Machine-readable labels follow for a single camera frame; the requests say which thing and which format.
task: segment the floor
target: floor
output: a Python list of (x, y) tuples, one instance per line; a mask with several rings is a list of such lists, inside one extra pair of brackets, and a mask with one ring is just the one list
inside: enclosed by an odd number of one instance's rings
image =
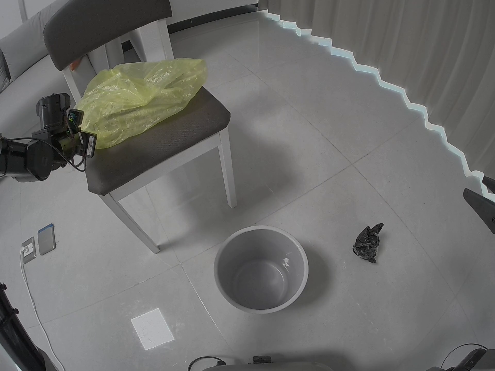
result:
[[(207, 61), (205, 87), (232, 113), (238, 206), (227, 205), (215, 150), (152, 182), (124, 205), (160, 244), (155, 255), (87, 191), (83, 174), (2, 180), (0, 279), (40, 348), (19, 249), (49, 223), (57, 248), (26, 272), (67, 371), (184, 370), (204, 355), (421, 371), (459, 344), (495, 346), (495, 241), (462, 198), (479, 183), (399, 93), (262, 12), (171, 39), (176, 57)], [(351, 248), (377, 223), (371, 264)], [(219, 244), (255, 224), (288, 231), (309, 258), (300, 298), (270, 315), (237, 310), (213, 279)], [(173, 340), (145, 350), (131, 320), (157, 308)]]

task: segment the chair backrest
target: chair backrest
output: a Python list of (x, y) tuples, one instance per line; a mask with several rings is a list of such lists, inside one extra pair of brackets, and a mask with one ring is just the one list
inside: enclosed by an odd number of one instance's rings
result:
[(171, 15), (169, 0), (70, 0), (46, 24), (45, 45), (62, 71), (121, 35)]

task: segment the white cable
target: white cable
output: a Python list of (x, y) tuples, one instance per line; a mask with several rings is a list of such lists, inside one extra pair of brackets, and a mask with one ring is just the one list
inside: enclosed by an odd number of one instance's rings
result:
[(28, 289), (28, 294), (29, 294), (29, 298), (31, 299), (31, 304), (33, 304), (34, 314), (36, 315), (36, 319), (38, 320), (38, 323), (40, 324), (41, 330), (43, 330), (43, 333), (45, 334), (46, 341), (48, 342), (48, 346), (50, 347), (50, 350), (52, 351), (53, 357), (55, 357), (57, 359), (57, 361), (59, 362), (60, 367), (62, 368), (62, 371), (65, 371), (64, 366), (62, 365), (62, 363), (60, 362), (59, 358), (57, 357), (57, 355), (55, 355), (55, 352), (53, 351), (52, 343), (50, 342), (50, 339), (48, 338), (48, 335), (46, 334), (45, 328), (41, 324), (40, 317), (38, 316), (38, 311), (36, 310), (36, 306), (34, 304), (33, 296), (31, 295), (31, 292), (29, 291), (28, 280), (27, 280), (27, 277), (26, 277), (26, 271), (24, 270), (24, 263), (22, 262), (22, 253), (24, 253), (24, 246), (21, 247), (21, 254), (20, 254), (21, 272), (22, 272), (22, 278), (24, 279), (24, 284), (26, 285), (26, 288)]

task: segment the yellow trash bag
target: yellow trash bag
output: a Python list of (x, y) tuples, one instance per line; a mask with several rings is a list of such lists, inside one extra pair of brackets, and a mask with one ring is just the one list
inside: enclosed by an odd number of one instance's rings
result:
[(77, 107), (81, 129), (97, 134), (96, 148), (107, 148), (143, 133), (181, 111), (207, 79), (201, 59), (125, 63), (99, 72)]

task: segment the white square paper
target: white square paper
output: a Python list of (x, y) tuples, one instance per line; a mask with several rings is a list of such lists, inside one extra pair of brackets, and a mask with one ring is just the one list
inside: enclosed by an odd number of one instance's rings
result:
[(174, 340), (158, 308), (131, 320), (145, 350)]

